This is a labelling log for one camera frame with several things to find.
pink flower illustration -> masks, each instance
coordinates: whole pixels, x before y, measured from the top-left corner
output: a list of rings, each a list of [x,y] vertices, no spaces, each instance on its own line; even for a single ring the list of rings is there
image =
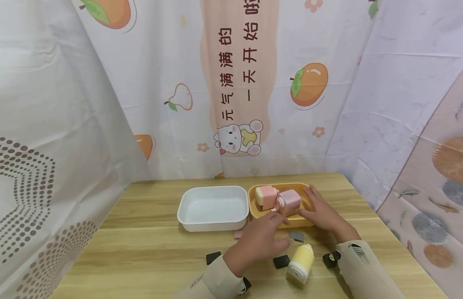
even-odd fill
[[[323,0],[306,0],[305,7],[311,12],[316,12],[323,5]]]
[[[316,128],[314,128],[313,136],[316,136],[316,137],[320,138],[324,134],[326,134],[326,132],[324,132],[324,127],[316,127]]]
[[[207,152],[210,148],[208,147],[208,145],[206,143],[199,143],[197,145],[197,151],[199,152]]]

child's right hand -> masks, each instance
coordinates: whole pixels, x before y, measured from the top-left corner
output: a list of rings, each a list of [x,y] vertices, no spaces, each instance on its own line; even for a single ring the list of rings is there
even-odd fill
[[[318,190],[311,184],[309,188],[305,189],[305,193],[313,203],[314,211],[300,208],[297,213],[313,222],[320,229],[333,233],[338,243],[347,242],[348,240],[360,240],[361,237],[357,230],[324,200]]]

wooden table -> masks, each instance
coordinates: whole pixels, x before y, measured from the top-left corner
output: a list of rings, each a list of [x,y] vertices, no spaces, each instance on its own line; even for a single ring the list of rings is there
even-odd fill
[[[53,299],[169,299],[206,268],[205,256],[235,243],[232,232],[189,233],[177,221],[182,194],[197,186],[304,182],[313,184],[348,220],[376,253],[407,299],[447,298],[371,210],[342,174],[157,181],[131,185],[100,230],[53,293]],[[285,279],[286,269],[272,261],[254,265],[245,276],[252,283],[247,298],[352,298],[339,271],[327,270],[320,256],[335,245],[317,228],[305,233],[316,255],[313,274],[303,290]],[[280,230],[285,236],[287,230]],[[295,243],[286,252],[290,257]]]

yellow tray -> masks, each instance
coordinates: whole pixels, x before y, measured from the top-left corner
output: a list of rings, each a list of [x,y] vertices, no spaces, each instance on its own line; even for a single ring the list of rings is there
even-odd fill
[[[308,199],[308,196],[304,192],[304,188],[309,188],[308,185],[304,183],[282,183],[282,184],[262,184],[262,185],[256,185],[251,187],[248,190],[248,205],[250,206],[250,213],[251,216],[253,216],[253,219],[260,218],[261,216],[267,214],[268,211],[259,211],[258,208],[256,207],[256,199],[255,199],[255,189],[256,187],[260,186],[267,186],[267,185],[272,185],[274,188],[280,190],[280,192],[286,191],[286,190],[291,190],[293,189],[294,191],[298,192],[298,194],[301,196],[301,205],[300,208],[305,208],[306,210],[309,211],[314,211],[314,206],[313,203]],[[300,215],[292,215],[288,217],[288,220],[290,222],[289,225],[281,224],[279,228],[293,228],[293,227],[306,227],[306,226],[313,226],[313,224],[306,220],[305,218],[301,217]]]

child's hand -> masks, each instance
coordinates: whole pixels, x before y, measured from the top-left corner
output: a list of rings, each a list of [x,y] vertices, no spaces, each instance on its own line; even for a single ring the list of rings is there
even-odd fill
[[[269,212],[245,227],[238,243],[223,255],[223,260],[235,276],[241,277],[254,262],[275,257],[291,245],[290,238],[275,240],[276,230],[282,223],[288,224],[288,219]]]
[[[305,193],[314,205],[314,212],[300,208],[297,213],[313,222],[320,229],[332,232],[338,243],[348,240],[360,240],[361,237],[356,229],[324,200],[318,190],[311,184],[309,188],[305,189]]]

